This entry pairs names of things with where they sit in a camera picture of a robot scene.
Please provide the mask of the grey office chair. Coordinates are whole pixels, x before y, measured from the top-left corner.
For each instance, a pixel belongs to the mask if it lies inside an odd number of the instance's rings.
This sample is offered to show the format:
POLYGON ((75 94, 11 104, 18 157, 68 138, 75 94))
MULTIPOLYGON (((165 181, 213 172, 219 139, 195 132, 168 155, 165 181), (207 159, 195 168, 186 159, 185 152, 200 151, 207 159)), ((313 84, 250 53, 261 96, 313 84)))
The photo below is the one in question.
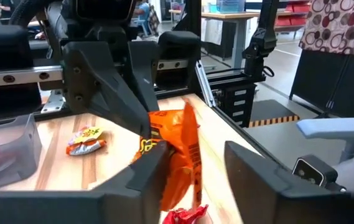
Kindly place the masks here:
POLYGON ((338 164, 332 167, 338 172, 336 183, 354 192, 354 118, 305 119, 297 127, 307 139, 345 141, 338 164))

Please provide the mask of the black mat hazard striped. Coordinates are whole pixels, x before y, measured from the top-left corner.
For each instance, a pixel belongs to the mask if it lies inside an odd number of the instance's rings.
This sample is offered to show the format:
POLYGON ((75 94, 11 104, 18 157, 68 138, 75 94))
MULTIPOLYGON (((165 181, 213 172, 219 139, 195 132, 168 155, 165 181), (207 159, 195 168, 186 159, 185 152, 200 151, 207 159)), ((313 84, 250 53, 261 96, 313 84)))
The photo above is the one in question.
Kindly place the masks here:
POLYGON ((255 128, 300 120, 300 117, 276 100, 254 101, 248 127, 255 128))

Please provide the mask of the person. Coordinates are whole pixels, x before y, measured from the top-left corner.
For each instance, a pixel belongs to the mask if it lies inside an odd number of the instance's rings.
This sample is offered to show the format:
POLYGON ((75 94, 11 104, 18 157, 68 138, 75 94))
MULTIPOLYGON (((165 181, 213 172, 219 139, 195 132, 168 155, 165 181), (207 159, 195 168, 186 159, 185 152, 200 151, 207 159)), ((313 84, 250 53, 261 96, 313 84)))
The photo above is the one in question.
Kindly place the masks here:
POLYGON ((133 21, 147 21, 150 14, 150 5, 147 0, 136 0, 133 12, 133 21))

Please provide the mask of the black partition panel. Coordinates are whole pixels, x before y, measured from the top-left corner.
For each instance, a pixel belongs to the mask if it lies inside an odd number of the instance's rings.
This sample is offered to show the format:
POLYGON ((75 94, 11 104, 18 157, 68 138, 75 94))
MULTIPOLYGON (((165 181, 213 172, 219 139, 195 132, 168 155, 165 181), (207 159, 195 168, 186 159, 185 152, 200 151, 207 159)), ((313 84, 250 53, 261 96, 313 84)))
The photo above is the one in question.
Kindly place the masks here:
POLYGON ((354 117, 354 55, 303 50, 290 95, 324 113, 354 117))

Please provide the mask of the silver corner bracket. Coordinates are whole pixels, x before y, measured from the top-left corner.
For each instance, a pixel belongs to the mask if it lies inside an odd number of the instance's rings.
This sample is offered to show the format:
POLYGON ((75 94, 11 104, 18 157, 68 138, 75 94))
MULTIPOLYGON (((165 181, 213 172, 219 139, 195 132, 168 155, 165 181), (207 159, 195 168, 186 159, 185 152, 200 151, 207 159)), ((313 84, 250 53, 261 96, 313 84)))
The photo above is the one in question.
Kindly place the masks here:
POLYGON ((65 98, 62 90, 52 90, 49 96, 42 97, 42 114, 59 112, 63 109, 65 98))

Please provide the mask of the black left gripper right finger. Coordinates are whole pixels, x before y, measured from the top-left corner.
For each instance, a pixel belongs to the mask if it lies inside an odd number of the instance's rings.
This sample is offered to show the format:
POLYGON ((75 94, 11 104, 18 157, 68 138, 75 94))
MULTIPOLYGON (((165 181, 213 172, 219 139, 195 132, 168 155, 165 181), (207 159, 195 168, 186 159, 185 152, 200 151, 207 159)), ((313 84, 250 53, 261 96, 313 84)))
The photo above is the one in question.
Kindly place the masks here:
POLYGON ((233 141, 225 166, 244 224, 354 224, 354 192, 312 184, 233 141))

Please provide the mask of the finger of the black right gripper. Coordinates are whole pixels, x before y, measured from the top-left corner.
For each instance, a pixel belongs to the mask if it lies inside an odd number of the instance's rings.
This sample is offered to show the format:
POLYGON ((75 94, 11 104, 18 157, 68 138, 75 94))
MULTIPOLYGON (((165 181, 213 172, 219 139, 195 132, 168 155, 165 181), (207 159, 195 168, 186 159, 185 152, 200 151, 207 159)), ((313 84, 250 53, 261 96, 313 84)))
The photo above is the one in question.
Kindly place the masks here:
POLYGON ((66 44, 63 80, 72 111, 91 113, 142 137, 150 136, 148 113, 118 73, 106 42, 66 44))
POLYGON ((146 111, 158 111, 154 91, 159 61, 157 44, 154 41, 134 41, 128 44, 128 50, 129 86, 146 111))

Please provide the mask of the orange Reese's packet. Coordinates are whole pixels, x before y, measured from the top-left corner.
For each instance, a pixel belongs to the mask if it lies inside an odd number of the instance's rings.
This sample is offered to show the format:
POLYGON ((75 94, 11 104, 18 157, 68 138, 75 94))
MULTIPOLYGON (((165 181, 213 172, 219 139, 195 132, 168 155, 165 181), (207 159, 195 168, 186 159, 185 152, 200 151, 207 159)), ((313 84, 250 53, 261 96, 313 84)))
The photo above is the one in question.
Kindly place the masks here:
POLYGON ((170 144, 169 174, 161 200, 161 210, 173 209, 193 186, 192 208, 202 203, 202 159, 198 128, 193 106, 186 102, 181 110, 149 112, 151 137, 139 139, 133 161, 145 156, 160 141, 170 144))

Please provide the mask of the red KitKat packet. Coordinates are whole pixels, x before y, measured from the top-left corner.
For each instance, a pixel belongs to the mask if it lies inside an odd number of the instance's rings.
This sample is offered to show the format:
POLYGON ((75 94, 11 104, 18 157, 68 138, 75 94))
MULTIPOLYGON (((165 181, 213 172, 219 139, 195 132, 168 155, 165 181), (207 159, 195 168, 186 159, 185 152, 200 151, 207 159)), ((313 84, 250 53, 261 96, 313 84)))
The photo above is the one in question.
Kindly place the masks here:
POLYGON ((162 224, 195 224, 207 214, 208 204, 199 206, 196 209, 178 208, 168 212, 162 224))

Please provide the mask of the translucent grey plastic bin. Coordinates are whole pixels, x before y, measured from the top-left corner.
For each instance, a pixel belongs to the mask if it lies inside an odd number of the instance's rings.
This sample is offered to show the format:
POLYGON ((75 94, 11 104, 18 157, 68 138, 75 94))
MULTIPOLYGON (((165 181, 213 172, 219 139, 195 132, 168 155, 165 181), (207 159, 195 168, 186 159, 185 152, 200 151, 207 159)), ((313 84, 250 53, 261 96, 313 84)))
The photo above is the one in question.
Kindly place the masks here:
POLYGON ((42 144, 31 114, 0 124, 0 187, 29 178, 38 168, 42 144))

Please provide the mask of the black control box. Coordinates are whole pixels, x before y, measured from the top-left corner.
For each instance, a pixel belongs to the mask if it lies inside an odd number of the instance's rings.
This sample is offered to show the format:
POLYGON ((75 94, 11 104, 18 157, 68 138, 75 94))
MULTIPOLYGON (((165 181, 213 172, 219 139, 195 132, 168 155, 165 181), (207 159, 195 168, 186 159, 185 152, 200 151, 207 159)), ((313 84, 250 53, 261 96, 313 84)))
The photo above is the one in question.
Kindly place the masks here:
POLYGON ((256 84, 241 75, 210 78, 209 82, 219 109, 240 127, 248 128, 256 84))

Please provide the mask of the silver aluminium profile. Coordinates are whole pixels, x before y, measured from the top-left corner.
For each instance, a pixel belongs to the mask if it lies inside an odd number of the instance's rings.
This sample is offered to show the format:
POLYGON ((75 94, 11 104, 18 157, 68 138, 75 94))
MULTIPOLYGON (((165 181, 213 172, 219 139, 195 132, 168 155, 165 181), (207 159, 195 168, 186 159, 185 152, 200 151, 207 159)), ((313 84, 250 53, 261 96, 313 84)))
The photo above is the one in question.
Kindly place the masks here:
POLYGON ((214 107, 215 100, 201 60, 196 61, 195 71, 197 74, 198 82, 200 84, 204 102, 206 103, 207 106, 214 107))

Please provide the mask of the blue plastic crate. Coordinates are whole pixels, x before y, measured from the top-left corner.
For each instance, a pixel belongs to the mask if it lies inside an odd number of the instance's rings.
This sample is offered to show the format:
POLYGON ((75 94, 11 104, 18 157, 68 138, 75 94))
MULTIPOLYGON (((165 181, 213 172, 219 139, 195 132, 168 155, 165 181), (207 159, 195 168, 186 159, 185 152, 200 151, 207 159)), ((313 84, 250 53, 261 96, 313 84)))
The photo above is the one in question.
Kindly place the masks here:
POLYGON ((245 10, 246 0, 217 0, 217 10, 223 14, 238 13, 245 10))

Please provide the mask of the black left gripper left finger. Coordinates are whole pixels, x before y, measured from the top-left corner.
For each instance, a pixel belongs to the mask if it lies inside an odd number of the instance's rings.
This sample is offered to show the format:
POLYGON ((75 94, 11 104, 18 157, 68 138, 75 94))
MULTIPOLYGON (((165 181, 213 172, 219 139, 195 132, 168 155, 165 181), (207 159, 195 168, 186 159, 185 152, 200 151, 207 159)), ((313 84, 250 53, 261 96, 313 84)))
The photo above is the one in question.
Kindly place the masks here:
POLYGON ((92 190, 0 191, 0 224, 158 224, 169 144, 92 190))

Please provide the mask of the red storage bins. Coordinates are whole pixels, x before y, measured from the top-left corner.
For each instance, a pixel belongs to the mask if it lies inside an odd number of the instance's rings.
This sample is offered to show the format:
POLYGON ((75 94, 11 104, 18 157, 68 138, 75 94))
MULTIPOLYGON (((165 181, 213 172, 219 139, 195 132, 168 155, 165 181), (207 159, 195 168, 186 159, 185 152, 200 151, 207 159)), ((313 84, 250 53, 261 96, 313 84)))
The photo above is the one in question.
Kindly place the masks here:
POLYGON ((305 25, 311 0, 282 0, 277 10, 275 31, 295 32, 305 25))

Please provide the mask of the wooden top desk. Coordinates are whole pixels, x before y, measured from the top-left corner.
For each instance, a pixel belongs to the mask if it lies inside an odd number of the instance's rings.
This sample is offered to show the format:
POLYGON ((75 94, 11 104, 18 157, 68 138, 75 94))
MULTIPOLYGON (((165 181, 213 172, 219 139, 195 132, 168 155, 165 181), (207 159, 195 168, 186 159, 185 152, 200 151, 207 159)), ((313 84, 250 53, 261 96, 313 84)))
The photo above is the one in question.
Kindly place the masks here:
POLYGON ((242 52, 245 49, 246 41, 248 40, 247 21, 254 17, 259 17, 259 13, 239 12, 232 14, 219 14, 203 12, 202 17, 224 22, 234 22, 236 24, 235 37, 233 42, 232 66, 233 68, 240 68, 243 61, 242 52))

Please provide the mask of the circle patterned cloth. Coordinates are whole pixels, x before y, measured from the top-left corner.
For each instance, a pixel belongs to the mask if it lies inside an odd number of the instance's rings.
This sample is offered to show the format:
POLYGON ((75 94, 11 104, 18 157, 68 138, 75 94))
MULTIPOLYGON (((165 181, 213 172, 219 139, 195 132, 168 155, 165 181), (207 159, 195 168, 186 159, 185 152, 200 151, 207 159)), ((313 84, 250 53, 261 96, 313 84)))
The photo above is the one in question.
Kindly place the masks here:
POLYGON ((354 55, 354 0, 312 0, 299 47, 354 55))

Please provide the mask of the yellow Sour Patch packet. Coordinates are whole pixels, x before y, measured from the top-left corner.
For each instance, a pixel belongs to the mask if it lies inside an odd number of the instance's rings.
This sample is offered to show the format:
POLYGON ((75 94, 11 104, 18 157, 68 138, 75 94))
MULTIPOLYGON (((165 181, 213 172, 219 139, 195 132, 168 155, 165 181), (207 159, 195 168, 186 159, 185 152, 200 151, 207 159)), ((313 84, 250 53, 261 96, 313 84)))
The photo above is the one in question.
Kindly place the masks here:
POLYGON ((69 156, 82 156, 92 153, 106 145, 101 137, 104 129, 95 126, 85 126, 77 131, 66 147, 69 156))

